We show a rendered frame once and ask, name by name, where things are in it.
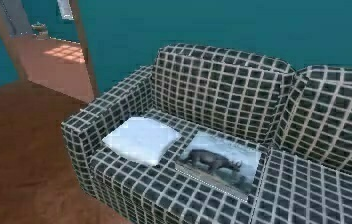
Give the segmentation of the white pillow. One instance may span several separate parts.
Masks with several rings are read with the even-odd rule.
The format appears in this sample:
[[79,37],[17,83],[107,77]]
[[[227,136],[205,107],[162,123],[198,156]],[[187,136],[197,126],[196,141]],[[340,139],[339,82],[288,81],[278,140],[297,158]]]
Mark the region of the white pillow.
[[102,142],[121,157],[146,166],[156,166],[180,137],[178,131],[159,121],[130,117],[106,135]]

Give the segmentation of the black white checked sofa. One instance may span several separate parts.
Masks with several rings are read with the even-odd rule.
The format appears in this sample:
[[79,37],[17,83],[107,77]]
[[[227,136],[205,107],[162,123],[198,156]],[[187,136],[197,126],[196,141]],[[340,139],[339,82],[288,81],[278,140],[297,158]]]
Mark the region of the black white checked sofa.
[[[102,142],[132,116],[181,134],[158,165]],[[61,129],[81,189],[132,224],[352,224],[352,68],[170,44]],[[262,153],[247,201],[175,168],[198,131]]]

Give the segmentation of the animal picture book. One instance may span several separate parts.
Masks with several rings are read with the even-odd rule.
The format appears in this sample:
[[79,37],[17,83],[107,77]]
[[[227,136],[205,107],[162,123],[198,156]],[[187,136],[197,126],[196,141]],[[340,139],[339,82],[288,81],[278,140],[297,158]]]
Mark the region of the animal picture book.
[[245,143],[198,131],[175,168],[236,199],[247,201],[262,153]]

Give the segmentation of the white framed window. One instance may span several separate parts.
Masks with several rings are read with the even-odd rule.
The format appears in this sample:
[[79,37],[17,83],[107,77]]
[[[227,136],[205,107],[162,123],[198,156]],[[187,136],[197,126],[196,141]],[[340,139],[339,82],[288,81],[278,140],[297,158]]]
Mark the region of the white framed window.
[[72,9],[69,0],[57,0],[60,15],[64,20],[73,20]]

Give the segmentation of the small dark potted plant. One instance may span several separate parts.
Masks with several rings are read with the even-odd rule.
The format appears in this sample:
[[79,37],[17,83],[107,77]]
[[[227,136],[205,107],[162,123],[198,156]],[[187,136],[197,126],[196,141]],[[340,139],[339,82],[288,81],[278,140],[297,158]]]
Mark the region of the small dark potted plant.
[[37,32],[36,38],[38,40],[46,40],[49,38],[48,29],[45,24],[37,22],[36,24],[31,25],[32,29]]

